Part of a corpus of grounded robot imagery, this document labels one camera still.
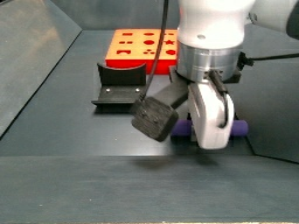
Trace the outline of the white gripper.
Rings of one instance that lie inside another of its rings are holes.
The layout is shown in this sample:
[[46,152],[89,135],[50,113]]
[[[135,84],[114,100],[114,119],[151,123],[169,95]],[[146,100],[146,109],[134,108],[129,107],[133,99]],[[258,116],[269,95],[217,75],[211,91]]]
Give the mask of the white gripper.
[[230,140],[235,108],[229,94],[221,95],[210,80],[189,86],[189,108],[199,146],[223,149]]

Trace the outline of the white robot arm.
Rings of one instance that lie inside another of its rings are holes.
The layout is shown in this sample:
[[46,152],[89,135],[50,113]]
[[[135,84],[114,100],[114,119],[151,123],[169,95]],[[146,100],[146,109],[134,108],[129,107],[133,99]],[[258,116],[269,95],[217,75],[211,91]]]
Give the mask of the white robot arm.
[[238,69],[246,25],[299,39],[299,0],[179,0],[177,72],[189,85],[198,144],[227,146],[235,109],[223,85]]

